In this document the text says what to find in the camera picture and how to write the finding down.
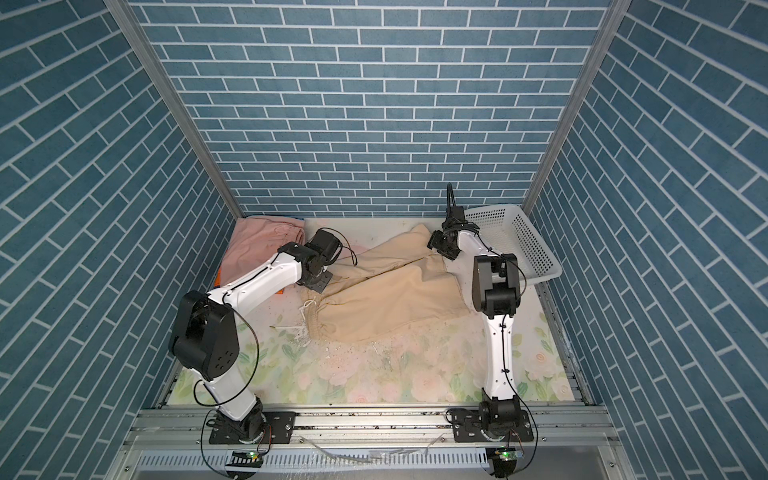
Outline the beige shorts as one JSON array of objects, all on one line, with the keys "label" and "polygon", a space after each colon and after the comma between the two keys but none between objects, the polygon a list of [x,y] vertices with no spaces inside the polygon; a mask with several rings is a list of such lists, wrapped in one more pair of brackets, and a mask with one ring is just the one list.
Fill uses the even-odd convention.
[{"label": "beige shorts", "polygon": [[312,340],[361,343],[419,324],[465,317],[460,283],[443,257],[427,247],[431,233],[418,224],[360,254],[337,261],[323,292],[303,294]]}]

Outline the white plastic laundry basket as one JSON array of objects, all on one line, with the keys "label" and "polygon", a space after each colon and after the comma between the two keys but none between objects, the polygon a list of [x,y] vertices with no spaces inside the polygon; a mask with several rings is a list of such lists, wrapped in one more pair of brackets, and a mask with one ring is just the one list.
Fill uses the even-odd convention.
[{"label": "white plastic laundry basket", "polygon": [[516,205],[502,204],[470,208],[468,221],[480,229],[483,241],[498,253],[514,253],[530,285],[553,280],[563,269],[552,250]]}]

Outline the pink shorts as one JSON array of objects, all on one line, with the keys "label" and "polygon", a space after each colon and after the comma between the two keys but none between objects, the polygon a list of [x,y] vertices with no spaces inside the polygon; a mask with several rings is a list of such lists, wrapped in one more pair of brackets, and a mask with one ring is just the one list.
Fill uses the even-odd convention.
[{"label": "pink shorts", "polygon": [[224,254],[215,286],[236,280],[269,260],[289,242],[304,240],[303,220],[254,216],[238,219]]}]

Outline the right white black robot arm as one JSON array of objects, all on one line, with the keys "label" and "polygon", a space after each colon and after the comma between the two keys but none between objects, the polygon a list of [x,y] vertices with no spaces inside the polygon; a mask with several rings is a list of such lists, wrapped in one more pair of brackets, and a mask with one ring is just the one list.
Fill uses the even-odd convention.
[{"label": "right white black robot arm", "polygon": [[462,254],[472,260],[471,300],[476,312],[486,317],[488,330],[488,376],[479,406],[483,428],[519,424],[523,408],[513,381],[511,351],[512,324],[523,295],[517,257],[492,249],[452,197],[428,247],[449,260]]}]

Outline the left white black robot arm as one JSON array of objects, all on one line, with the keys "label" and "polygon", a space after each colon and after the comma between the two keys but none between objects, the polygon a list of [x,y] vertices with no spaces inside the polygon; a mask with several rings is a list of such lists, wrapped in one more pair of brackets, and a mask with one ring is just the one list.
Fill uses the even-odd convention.
[{"label": "left white black robot arm", "polygon": [[265,263],[208,292],[192,290],[179,302],[169,340],[170,353],[198,377],[213,397],[209,408],[240,443],[253,443],[266,431],[260,399],[238,372],[237,332],[244,315],[291,284],[322,292],[332,279],[327,268],[339,257],[342,241],[319,231],[305,244],[289,242]]}]

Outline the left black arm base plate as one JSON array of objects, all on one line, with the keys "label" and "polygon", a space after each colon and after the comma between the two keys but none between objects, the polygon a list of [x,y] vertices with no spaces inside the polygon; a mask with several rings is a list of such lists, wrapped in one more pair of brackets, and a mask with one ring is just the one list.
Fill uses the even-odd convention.
[{"label": "left black arm base plate", "polygon": [[216,411],[206,421],[212,430],[212,445],[288,444],[295,426],[296,413],[291,411],[258,411],[244,420],[234,421]]}]

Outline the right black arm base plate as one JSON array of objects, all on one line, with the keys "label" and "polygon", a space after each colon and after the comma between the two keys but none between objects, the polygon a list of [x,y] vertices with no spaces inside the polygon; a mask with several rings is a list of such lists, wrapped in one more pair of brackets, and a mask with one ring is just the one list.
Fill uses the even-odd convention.
[{"label": "right black arm base plate", "polygon": [[477,442],[532,442],[535,439],[532,421],[527,411],[514,418],[492,418],[479,410],[450,408],[444,412],[453,439],[457,443]]}]

